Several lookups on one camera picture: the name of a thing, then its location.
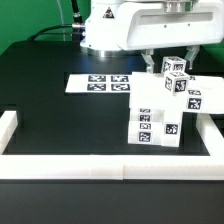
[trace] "white cube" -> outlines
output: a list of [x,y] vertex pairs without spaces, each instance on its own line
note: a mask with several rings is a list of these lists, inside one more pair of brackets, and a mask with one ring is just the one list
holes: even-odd
[[187,91],[190,76],[185,72],[165,72],[165,89],[173,95]]
[[185,71],[186,60],[179,57],[164,57],[161,73],[166,71]]

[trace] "black table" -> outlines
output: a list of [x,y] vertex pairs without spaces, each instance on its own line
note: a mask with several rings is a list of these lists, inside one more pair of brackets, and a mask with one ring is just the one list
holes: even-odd
[[[166,55],[156,51],[160,69]],[[72,42],[18,42],[0,57],[0,111],[16,110],[19,126],[5,154],[205,155],[184,115],[179,149],[127,144],[128,94],[65,94],[71,73],[145,71],[142,57],[97,58]],[[203,49],[190,74],[223,76]],[[223,116],[213,116],[223,134]],[[223,182],[16,181],[0,185],[1,223],[223,223]]]

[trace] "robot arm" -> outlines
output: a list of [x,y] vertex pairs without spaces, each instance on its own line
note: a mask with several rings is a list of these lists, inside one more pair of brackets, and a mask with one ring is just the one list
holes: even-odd
[[[114,56],[186,46],[192,68],[199,45],[224,37],[224,0],[92,0],[85,27],[84,52]],[[143,57],[152,61],[150,54]]]

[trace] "cube face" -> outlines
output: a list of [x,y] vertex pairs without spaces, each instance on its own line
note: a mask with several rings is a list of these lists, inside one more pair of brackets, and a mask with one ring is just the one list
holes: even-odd
[[172,124],[172,123],[165,124],[165,134],[166,135],[178,135],[179,134],[179,124]]
[[169,77],[165,77],[165,88],[167,88],[169,91],[172,91],[173,87],[173,81]]
[[197,89],[189,89],[188,90],[188,102],[187,102],[187,109],[189,111],[200,111],[202,106],[202,93],[200,90]]
[[165,72],[165,88],[172,94],[185,92],[190,76],[185,72]]
[[139,132],[138,142],[149,144],[151,143],[152,133],[151,132]]
[[186,60],[179,57],[164,57],[161,73],[167,71],[185,71]]

